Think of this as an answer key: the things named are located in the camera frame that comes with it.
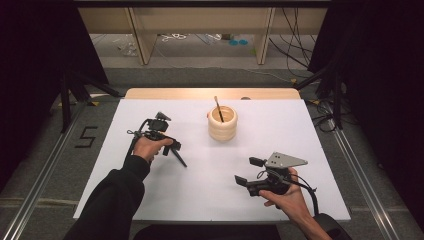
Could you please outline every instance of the metal rail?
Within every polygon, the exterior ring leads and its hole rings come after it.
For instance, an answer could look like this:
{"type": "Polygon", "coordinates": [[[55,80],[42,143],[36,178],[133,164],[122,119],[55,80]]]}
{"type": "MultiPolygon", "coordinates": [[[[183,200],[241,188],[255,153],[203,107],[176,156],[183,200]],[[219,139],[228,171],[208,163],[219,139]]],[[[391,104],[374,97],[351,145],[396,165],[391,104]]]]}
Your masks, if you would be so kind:
{"type": "MultiPolygon", "coordinates": [[[[324,105],[327,110],[332,112],[331,107],[328,105],[328,103],[324,103],[324,105]]],[[[332,125],[331,127],[335,126],[332,120],[329,122],[330,125],[332,125]]],[[[365,201],[367,202],[368,207],[371,210],[371,213],[374,216],[374,219],[378,227],[380,228],[384,239],[400,239],[396,233],[390,216],[387,214],[386,209],[384,208],[380,199],[377,197],[374,188],[372,187],[367,175],[362,169],[361,163],[356,158],[356,155],[352,147],[350,146],[349,141],[347,140],[343,130],[335,128],[334,133],[337,143],[339,144],[340,149],[342,150],[343,155],[346,158],[346,161],[353,173],[353,176],[355,177],[355,180],[358,183],[362,195],[364,196],[365,201]]]]}
{"type": "Polygon", "coordinates": [[[72,116],[72,121],[68,129],[65,133],[60,134],[59,139],[57,140],[52,152],[50,153],[49,158],[44,164],[43,169],[38,175],[37,180],[35,181],[25,200],[23,201],[17,214],[11,221],[6,231],[6,234],[3,237],[4,240],[15,240],[19,239],[19,237],[21,236],[29,218],[31,217],[32,212],[34,211],[38,199],[43,193],[43,190],[46,187],[50,176],[52,175],[57,165],[57,162],[60,159],[60,156],[62,155],[64,147],[66,146],[66,143],[69,139],[69,136],[74,130],[75,123],[78,120],[82,110],[85,108],[85,105],[86,103],[77,103],[75,112],[72,116]]]}

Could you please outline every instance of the hand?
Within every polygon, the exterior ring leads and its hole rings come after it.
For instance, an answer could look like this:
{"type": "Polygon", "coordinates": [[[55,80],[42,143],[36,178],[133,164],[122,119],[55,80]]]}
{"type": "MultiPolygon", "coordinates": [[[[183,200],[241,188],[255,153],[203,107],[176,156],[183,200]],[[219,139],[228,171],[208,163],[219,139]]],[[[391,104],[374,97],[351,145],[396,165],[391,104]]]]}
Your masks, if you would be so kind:
{"type": "MultiPolygon", "coordinates": [[[[292,174],[292,180],[297,182],[297,171],[294,168],[289,168],[289,173],[292,174]]],[[[266,207],[277,204],[287,214],[290,221],[299,227],[307,239],[331,239],[309,213],[300,186],[291,184],[284,195],[266,190],[259,191],[259,195],[268,200],[264,203],[266,207]]]]}
{"type": "MultiPolygon", "coordinates": [[[[297,182],[297,171],[294,168],[289,168],[289,173],[296,175],[292,176],[292,180],[297,182]]],[[[259,191],[259,195],[268,200],[264,203],[265,206],[269,207],[276,204],[294,222],[305,216],[310,216],[302,191],[298,185],[291,184],[284,195],[278,195],[266,190],[259,191]]]]}
{"type": "Polygon", "coordinates": [[[165,138],[159,141],[152,141],[146,137],[141,137],[135,143],[133,155],[142,157],[148,163],[154,160],[155,155],[159,154],[163,146],[171,145],[174,141],[170,138],[165,138]]]}

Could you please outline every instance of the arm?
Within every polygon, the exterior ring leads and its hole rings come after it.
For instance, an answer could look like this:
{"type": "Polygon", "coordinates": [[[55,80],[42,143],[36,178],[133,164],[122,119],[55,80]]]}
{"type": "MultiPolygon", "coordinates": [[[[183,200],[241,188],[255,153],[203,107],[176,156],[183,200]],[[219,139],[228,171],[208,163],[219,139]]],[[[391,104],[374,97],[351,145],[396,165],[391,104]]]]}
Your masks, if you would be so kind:
{"type": "MultiPolygon", "coordinates": [[[[297,175],[295,169],[289,168],[289,171],[292,175],[297,175]]],[[[292,179],[293,181],[298,181],[296,176],[292,176],[292,179]]],[[[293,222],[308,239],[331,239],[309,213],[299,186],[291,184],[289,190],[284,195],[277,195],[265,190],[261,190],[259,195],[268,200],[265,202],[265,206],[278,205],[278,207],[287,214],[290,221],[293,222]]]]}
{"type": "Polygon", "coordinates": [[[144,196],[143,180],[160,148],[171,139],[140,138],[120,170],[112,170],[91,193],[64,239],[128,239],[132,217],[144,196]]]}

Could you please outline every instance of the white paper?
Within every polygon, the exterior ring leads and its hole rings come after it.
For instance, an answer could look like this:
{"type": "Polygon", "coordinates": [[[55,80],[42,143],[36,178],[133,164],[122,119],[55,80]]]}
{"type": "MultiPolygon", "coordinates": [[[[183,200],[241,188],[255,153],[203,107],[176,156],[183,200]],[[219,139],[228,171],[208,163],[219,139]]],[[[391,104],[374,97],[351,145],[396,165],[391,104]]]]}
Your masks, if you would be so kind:
{"type": "MultiPolygon", "coordinates": [[[[179,153],[188,167],[172,152],[157,155],[135,220],[287,221],[282,211],[264,207],[265,199],[250,197],[234,179],[238,175],[257,180],[265,168],[250,165],[249,157],[268,159],[274,151],[307,160],[296,170],[317,188],[320,212],[350,220],[303,100],[220,100],[220,105],[231,106],[239,116],[236,136],[225,143],[208,135],[206,114],[215,107],[213,100],[121,100],[74,217],[80,216],[90,193],[109,171],[122,167],[133,137],[127,130],[138,130],[145,119],[162,111],[172,119],[166,134],[181,142],[179,153]]],[[[313,213],[309,193],[303,193],[313,213]]]]}

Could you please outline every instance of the black curtain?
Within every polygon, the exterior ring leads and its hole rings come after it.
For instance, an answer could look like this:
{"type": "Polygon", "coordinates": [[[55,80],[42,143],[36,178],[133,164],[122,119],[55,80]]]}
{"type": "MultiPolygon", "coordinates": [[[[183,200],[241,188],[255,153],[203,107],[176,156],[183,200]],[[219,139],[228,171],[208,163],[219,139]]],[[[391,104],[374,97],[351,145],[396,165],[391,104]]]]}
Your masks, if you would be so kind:
{"type": "MultiPolygon", "coordinates": [[[[424,30],[420,27],[424,14],[417,1],[370,2],[376,8],[357,26],[364,35],[348,56],[342,80],[352,112],[378,161],[424,230],[424,117],[420,101],[424,91],[424,30]]],[[[333,46],[337,46],[343,32],[339,19],[354,19],[350,10],[329,9],[312,56],[311,71],[318,71],[330,61],[333,46]]]]}
{"type": "Polygon", "coordinates": [[[108,81],[72,5],[3,1],[0,32],[1,190],[29,153],[60,92],[63,73],[74,70],[99,83],[108,81]]]}

